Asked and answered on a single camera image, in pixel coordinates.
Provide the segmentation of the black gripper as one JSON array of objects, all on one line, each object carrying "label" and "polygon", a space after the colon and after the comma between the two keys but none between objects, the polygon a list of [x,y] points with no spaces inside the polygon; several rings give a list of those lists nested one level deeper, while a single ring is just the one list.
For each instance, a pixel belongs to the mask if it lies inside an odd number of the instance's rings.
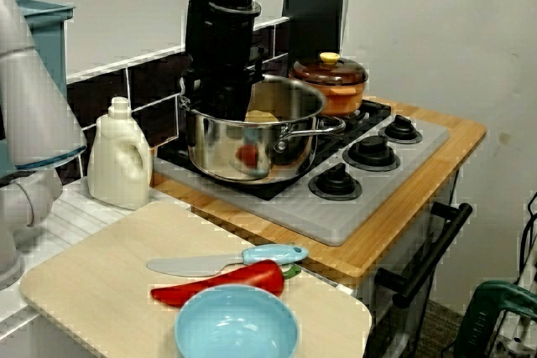
[{"label": "black gripper", "polygon": [[181,76],[191,111],[215,114],[215,96],[205,82],[223,84],[217,116],[243,120],[252,84],[263,80],[263,46],[253,46],[254,20],[261,6],[254,0],[190,0],[185,52],[190,64]]}]

